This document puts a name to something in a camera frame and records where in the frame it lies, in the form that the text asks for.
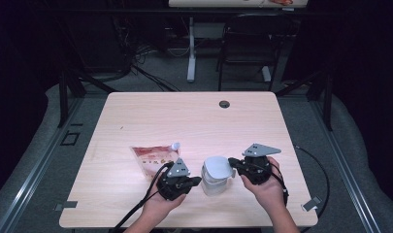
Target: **plastic bag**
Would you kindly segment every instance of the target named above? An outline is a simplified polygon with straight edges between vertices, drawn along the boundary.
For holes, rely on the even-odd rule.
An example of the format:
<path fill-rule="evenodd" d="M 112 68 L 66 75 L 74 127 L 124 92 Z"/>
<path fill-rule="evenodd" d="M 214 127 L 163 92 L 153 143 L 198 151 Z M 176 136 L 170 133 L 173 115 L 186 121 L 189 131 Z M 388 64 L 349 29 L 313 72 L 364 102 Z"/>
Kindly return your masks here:
<path fill-rule="evenodd" d="M 158 146 L 152 148 L 132 147 L 136 154 L 139 166 L 147 180 L 151 181 L 156 172 L 168 162 L 175 162 L 180 156 L 180 144 L 170 146 Z"/>

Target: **cable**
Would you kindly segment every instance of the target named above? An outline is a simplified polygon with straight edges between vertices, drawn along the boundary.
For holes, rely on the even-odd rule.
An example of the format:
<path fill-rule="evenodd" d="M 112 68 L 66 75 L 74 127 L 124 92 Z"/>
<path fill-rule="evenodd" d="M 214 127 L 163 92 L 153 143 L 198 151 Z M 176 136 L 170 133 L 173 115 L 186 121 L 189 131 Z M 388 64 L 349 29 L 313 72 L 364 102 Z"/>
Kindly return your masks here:
<path fill-rule="evenodd" d="M 278 170 L 278 173 L 280 174 L 281 179 L 284 181 L 283 175 L 281 174 L 281 171 L 280 171 L 280 169 L 278 168 L 278 166 L 276 166 L 275 164 L 273 164 L 273 163 L 271 163 L 271 162 L 270 162 L 270 164 L 271 164 L 273 167 L 275 167 L 276 170 Z"/>
<path fill-rule="evenodd" d="M 111 82 L 111 81 L 116 81 L 116 80 L 120 80 L 123 77 L 127 76 L 129 74 L 129 70 L 125 70 L 125 71 L 120 71 L 119 74 L 116 74 L 114 76 L 111 77 L 106 77 L 106 78 L 95 78 L 95 80 L 100 81 L 101 83 L 107 83 L 107 82 Z M 87 82 L 84 79 L 80 78 L 81 82 Z"/>
<path fill-rule="evenodd" d="M 301 147 L 299 147 L 297 145 L 293 145 L 293 147 L 295 149 L 297 149 L 297 150 L 303 151 L 305 154 L 310 156 L 319 165 L 319 167 L 322 170 L 322 172 L 324 174 L 324 177 L 326 179 L 326 197 L 325 197 L 325 202 L 323 204 L 323 207 L 320 209 L 320 212 L 317 214 L 317 217 L 320 218 L 323 215 L 323 212 L 326 209 L 326 206 L 327 206 L 327 203 L 328 203 L 329 197 L 330 197 L 330 181 L 329 181 L 329 177 L 327 176 L 327 172 L 324 169 L 323 165 L 319 162 L 319 160 L 314 155 L 312 155 L 310 152 L 308 152 L 307 150 L 305 150 L 305 149 L 303 149 L 303 148 L 301 148 Z M 311 228 L 307 227 L 307 228 L 303 229 L 301 232 L 302 233 L 307 232 L 309 229 L 311 229 Z"/>
<path fill-rule="evenodd" d="M 147 55 L 151 52 L 150 46 L 144 47 L 141 50 L 138 50 L 133 57 L 134 62 L 137 64 L 145 64 Z"/>
<path fill-rule="evenodd" d="M 184 51 L 184 52 L 181 53 L 181 54 L 175 54 L 175 53 L 172 52 L 172 50 L 186 50 L 186 51 Z M 190 50 L 190 47 L 188 47 L 188 48 L 183 48 L 183 49 L 167 49 L 167 51 L 169 52 L 169 54 L 172 55 L 172 56 L 175 56 L 175 57 L 184 56 L 184 55 L 186 55 L 186 54 L 189 52 L 189 50 Z"/>
<path fill-rule="evenodd" d="M 135 214 L 135 212 L 137 212 L 140 208 L 142 208 L 144 206 L 146 201 L 148 201 L 152 196 L 154 196 L 156 193 L 159 192 L 159 191 L 156 191 L 149 196 L 149 194 L 151 192 L 151 188 L 154 186 L 154 183 L 156 182 L 157 178 L 159 177 L 161 171 L 168 166 L 172 166 L 172 163 L 173 162 L 163 164 L 163 166 L 157 171 L 156 175 L 154 175 L 154 178 L 150 183 L 150 187 L 147 189 L 145 197 L 129 213 L 127 213 L 127 215 L 114 227 L 114 229 L 112 229 L 111 233 L 115 233 L 120 228 L 120 226 L 123 225 L 123 223 L 127 219 L 129 219 L 129 217 L 131 217 L 133 214 Z"/>
<path fill-rule="evenodd" d="M 142 75 L 144 75 L 146 78 L 150 79 L 151 81 L 155 82 L 161 90 L 164 91 L 163 88 L 166 88 L 169 91 L 180 91 L 176 86 L 174 86 L 173 84 L 169 83 L 168 81 L 160 78 L 160 77 L 156 77 L 154 75 L 149 74 L 148 72 L 144 71 L 143 69 L 139 68 L 136 65 L 132 65 L 133 68 L 135 68 L 139 73 L 141 73 Z"/>

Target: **black cable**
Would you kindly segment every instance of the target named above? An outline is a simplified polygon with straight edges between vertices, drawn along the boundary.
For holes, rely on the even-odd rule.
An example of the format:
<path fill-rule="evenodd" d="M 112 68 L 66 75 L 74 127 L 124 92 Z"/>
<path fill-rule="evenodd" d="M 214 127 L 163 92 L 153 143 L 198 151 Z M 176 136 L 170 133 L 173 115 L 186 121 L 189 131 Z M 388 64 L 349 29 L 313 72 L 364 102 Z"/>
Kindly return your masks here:
<path fill-rule="evenodd" d="M 324 176 L 325 176 L 325 179 L 326 179 L 326 197 L 325 197 L 325 202 L 324 202 L 324 204 L 323 204 L 323 207 L 320 209 L 320 212 L 317 213 L 317 217 L 320 218 L 320 217 L 323 215 L 323 212 L 324 212 L 325 209 L 326 209 L 326 206 L 327 206 L 327 203 L 328 203 L 329 197 L 330 197 L 330 181 L 329 181 L 329 177 L 327 176 L 327 172 L 326 172 L 326 170 L 324 169 L 323 165 L 320 163 L 320 161 L 319 161 L 313 154 L 311 154 L 311 153 L 308 152 L 307 150 L 305 150 L 305 149 L 303 149 L 303 148 L 301 148 L 301 147 L 299 147 L 299 146 L 297 146 L 297 145 L 293 145 L 293 147 L 294 147 L 295 149 L 297 149 L 297 150 L 303 151 L 305 154 L 307 154 L 308 156 L 310 156 L 310 157 L 319 165 L 320 169 L 322 170 L 322 172 L 323 172 L 323 174 L 324 174 Z M 302 232 L 302 233 L 307 232 L 309 229 L 311 229 L 311 228 L 310 228 L 310 227 L 307 227 L 307 228 L 303 229 L 301 232 Z"/>
<path fill-rule="evenodd" d="M 276 170 L 278 170 L 278 173 L 280 174 L 281 179 L 284 181 L 283 175 L 281 174 L 280 169 L 279 169 L 275 164 L 273 164 L 273 163 L 271 163 L 271 162 L 270 162 L 270 164 L 271 164 L 272 166 L 274 166 L 274 167 L 276 168 Z"/>
<path fill-rule="evenodd" d="M 168 81 L 156 77 L 154 75 L 149 74 L 148 72 L 144 71 L 143 69 L 139 68 L 136 65 L 132 65 L 133 68 L 135 68 L 139 73 L 141 73 L 142 75 L 144 75 L 145 77 L 147 77 L 148 79 L 150 79 L 151 81 L 155 82 L 162 90 L 163 87 L 168 89 L 169 91 L 180 91 L 176 86 L 174 86 L 173 84 L 169 83 Z"/>
<path fill-rule="evenodd" d="M 156 193 L 159 192 L 159 191 L 156 191 L 149 196 L 149 194 L 151 192 L 151 188 L 154 186 L 154 183 L 156 182 L 157 178 L 159 177 L 161 171 L 168 166 L 172 166 L 172 162 L 163 164 L 163 166 L 157 171 L 156 175 L 154 175 L 154 178 L 150 183 L 150 187 L 147 189 L 145 197 L 129 213 L 127 213 L 127 215 L 114 227 L 114 229 L 112 229 L 111 233 L 115 233 L 120 228 L 120 226 L 123 225 L 123 223 L 127 219 L 129 219 L 129 217 L 131 217 L 133 214 L 135 214 L 135 212 L 137 212 L 139 209 L 141 209 L 144 206 L 146 201 L 148 201 L 152 196 L 154 196 Z"/>
<path fill-rule="evenodd" d="M 106 77 L 106 78 L 95 78 L 95 80 L 100 81 L 101 83 L 107 83 L 111 81 L 116 81 L 120 80 L 121 78 L 127 76 L 129 74 L 129 70 L 123 70 L 118 72 L 118 74 L 115 74 L 114 76 L 111 77 Z M 80 78 L 81 82 L 87 82 L 86 80 Z"/>
<path fill-rule="evenodd" d="M 143 52 L 136 52 L 136 54 L 135 54 L 135 56 L 133 57 L 134 59 L 134 61 L 137 63 L 137 64 L 145 64 L 145 61 L 146 61 L 146 57 L 147 57 L 147 55 L 149 54 L 149 50 L 148 50 L 148 48 L 146 49 L 146 51 L 143 51 Z"/>

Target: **hand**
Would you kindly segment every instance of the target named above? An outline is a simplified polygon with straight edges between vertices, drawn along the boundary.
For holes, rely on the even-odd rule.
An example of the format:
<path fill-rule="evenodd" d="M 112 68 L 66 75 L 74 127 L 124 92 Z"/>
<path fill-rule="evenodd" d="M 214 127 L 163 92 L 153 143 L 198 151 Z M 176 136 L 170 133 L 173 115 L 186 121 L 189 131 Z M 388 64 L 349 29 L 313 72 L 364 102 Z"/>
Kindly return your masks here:
<path fill-rule="evenodd" d="M 272 157 L 268 157 L 268 159 L 270 163 L 279 167 L 278 163 Z M 272 172 L 281 177 L 275 166 L 272 166 Z M 266 182 L 260 185 L 252 184 L 246 176 L 241 176 L 241 178 L 245 188 L 254 194 L 257 202 L 268 213 L 276 233 L 299 232 L 292 216 L 284 205 L 283 188 L 276 178 L 271 176 Z"/>
<path fill-rule="evenodd" d="M 149 196 L 157 192 L 156 183 L 154 183 Z M 129 226 L 124 232 L 125 233 L 143 233 L 150 232 L 155 226 L 157 226 L 174 208 L 179 206 L 183 202 L 185 194 L 173 201 L 168 201 L 163 198 L 159 193 L 156 193 L 144 204 L 141 215 L 132 225 Z"/>
<path fill-rule="evenodd" d="M 157 192 L 156 183 L 151 188 L 150 195 L 155 192 Z M 178 207 L 181 202 L 183 202 L 185 197 L 186 195 L 182 194 L 177 199 L 169 201 L 162 197 L 159 193 L 156 193 L 146 201 L 142 215 L 150 215 L 154 218 L 157 218 L 160 223 L 160 221 L 162 221 L 169 214 L 169 212 L 171 212 L 174 208 Z"/>
<path fill-rule="evenodd" d="M 268 160 L 274 165 L 272 166 L 272 172 L 275 175 L 280 176 L 278 169 L 276 168 L 279 167 L 278 163 L 272 157 L 268 157 Z M 267 212 L 271 211 L 273 208 L 280 208 L 280 206 L 284 206 L 283 189 L 276 178 L 271 176 L 266 182 L 260 185 L 255 185 L 252 184 L 246 176 L 241 177 L 245 188 L 254 194 L 256 200 Z"/>

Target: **white desk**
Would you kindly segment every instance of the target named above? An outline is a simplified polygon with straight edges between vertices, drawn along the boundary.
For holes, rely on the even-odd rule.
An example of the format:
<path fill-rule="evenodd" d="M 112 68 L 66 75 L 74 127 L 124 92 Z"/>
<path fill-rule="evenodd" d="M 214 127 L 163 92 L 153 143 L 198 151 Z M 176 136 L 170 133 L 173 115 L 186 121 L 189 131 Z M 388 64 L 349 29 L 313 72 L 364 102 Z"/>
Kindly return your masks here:
<path fill-rule="evenodd" d="M 230 107 L 223 109 L 219 102 Z M 206 158 L 243 158 L 252 143 L 281 149 L 274 158 L 289 190 L 287 208 L 299 226 L 317 223 L 311 200 L 278 101 L 272 92 L 132 92 L 112 93 L 104 106 L 68 201 L 60 218 L 65 228 L 113 228 L 140 201 L 149 182 L 130 147 L 180 142 L 191 177 L 201 176 Z M 141 213 L 128 219 L 129 226 Z M 239 176 L 217 196 L 193 187 L 183 203 L 158 227 L 271 226 L 266 212 Z"/>

